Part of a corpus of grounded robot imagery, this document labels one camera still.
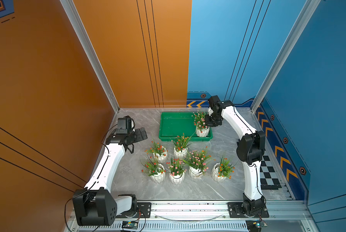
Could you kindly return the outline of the orange flower pot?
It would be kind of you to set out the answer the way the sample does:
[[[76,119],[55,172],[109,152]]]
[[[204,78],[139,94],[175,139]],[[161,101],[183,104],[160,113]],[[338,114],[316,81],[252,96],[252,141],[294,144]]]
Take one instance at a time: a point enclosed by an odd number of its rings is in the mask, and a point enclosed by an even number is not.
[[[232,173],[235,172],[236,164],[223,155],[219,162],[212,169],[211,176],[216,182],[223,182],[226,179],[232,179]]]

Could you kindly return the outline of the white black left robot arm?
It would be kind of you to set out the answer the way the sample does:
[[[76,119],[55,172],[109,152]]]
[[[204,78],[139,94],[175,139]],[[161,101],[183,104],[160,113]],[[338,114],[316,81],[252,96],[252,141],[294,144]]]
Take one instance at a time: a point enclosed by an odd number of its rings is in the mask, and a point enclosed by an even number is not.
[[[147,139],[144,127],[130,133],[113,133],[105,141],[105,151],[94,174],[83,189],[75,191],[72,202],[79,226],[111,226],[116,217],[138,213],[134,194],[122,194],[114,198],[111,186],[117,167],[129,145]]]

